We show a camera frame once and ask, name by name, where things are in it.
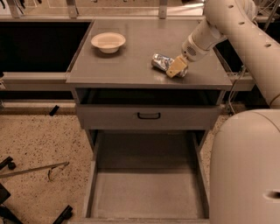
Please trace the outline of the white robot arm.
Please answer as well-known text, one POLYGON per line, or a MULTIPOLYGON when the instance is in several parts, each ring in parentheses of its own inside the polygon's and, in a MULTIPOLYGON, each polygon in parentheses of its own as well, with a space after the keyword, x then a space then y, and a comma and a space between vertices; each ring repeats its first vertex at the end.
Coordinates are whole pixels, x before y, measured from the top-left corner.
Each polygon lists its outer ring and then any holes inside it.
POLYGON ((227 119, 213 140, 210 224, 280 224, 280 45, 257 27, 243 0, 206 0, 204 20, 182 45, 170 77, 228 39, 253 76, 266 109, 227 119))

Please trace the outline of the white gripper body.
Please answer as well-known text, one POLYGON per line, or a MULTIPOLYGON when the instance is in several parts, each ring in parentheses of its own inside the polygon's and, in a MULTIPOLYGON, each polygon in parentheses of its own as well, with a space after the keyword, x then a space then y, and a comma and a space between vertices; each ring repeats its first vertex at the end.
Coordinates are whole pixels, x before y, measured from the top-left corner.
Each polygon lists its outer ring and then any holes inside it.
POLYGON ((207 55, 207 51, 200 49, 194 42, 191 35, 189 35, 188 38, 183 42, 181 46, 181 52, 184 57, 191 62, 201 60, 205 55, 207 55))

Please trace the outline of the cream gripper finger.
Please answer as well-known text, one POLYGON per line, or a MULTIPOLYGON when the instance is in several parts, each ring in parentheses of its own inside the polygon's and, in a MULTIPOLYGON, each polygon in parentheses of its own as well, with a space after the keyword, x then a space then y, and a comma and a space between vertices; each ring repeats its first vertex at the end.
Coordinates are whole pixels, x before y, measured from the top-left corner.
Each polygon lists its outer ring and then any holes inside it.
POLYGON ((168 67, 166 74, 173 78, 175 76, 184 77, 187 73, 188 61, 187 59, 179 55, 168 67))

